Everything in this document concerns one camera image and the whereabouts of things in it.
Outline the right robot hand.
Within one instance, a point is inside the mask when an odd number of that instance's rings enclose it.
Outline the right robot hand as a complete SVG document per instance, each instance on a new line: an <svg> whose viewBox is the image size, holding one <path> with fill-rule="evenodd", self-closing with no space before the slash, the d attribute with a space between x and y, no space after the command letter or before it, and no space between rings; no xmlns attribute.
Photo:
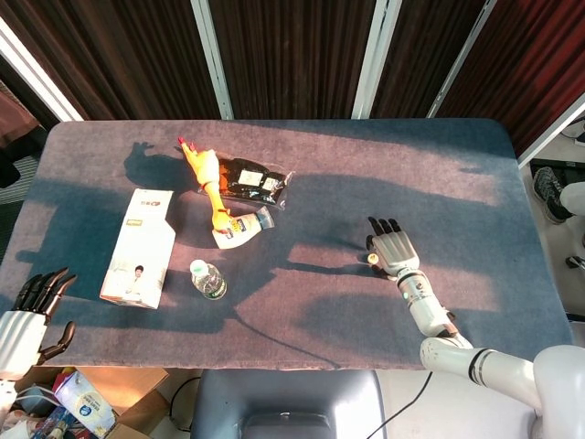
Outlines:
<svg viewBox="0 0 585 439"><path fill-rule="evenodd" d="M403 270L420 267L419 255L395 219L367 219L374 231L366 237L367 262L375 274L396 280Z"/></svg>

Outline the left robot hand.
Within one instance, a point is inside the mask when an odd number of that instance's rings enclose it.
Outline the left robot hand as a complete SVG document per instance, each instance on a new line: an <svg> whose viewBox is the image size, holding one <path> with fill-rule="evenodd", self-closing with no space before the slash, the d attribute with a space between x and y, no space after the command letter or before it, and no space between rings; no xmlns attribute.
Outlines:
<svg viewBox="0 0 585 439"><path fill-rule="evenodd" d="M42 342L59 303L77 276L63 267L27 280L12 308L1 316L1 380L21 380L28 371L63 353L71 344L76 324L69 321L57 344Z"/></svg>

